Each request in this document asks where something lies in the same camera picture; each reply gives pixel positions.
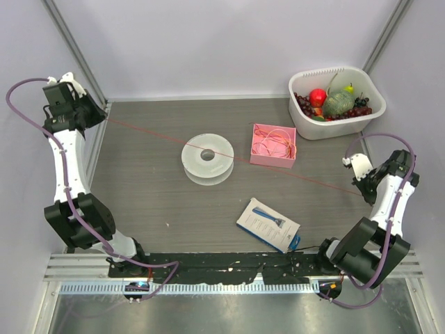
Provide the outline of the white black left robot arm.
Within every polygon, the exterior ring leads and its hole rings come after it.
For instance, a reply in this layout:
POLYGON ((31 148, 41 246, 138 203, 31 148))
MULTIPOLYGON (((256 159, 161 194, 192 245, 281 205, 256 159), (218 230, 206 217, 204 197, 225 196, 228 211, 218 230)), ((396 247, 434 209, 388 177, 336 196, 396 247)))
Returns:
POLYGON ((45 135, 54 154, 56 193, 44 217, 66 246, 110 255, 110 264, 139 278, 148 261, 141 245, 115 227, 111 211, 90 192, 83 161, 85 131, 107 118, 87 90, 73 79, 50 79, 43 89, 48 104, 45 135))

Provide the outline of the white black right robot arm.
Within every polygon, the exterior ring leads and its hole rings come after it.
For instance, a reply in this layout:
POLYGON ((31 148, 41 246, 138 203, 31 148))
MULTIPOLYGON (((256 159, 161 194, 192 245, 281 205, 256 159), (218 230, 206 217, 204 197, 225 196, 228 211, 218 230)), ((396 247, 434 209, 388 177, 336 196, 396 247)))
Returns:
POLYGON ((361 218, 342 239, 325 239, 314 266, 323 275, 342 271, 374 289, 410 250, 403 239, 402 222, 419 175, 412 170, 412 155, 407 150, 393 151, 375 168, 361 153, 343 158, 342 163, 353 170, 353 185, 372 206, 371 215, 361 218))

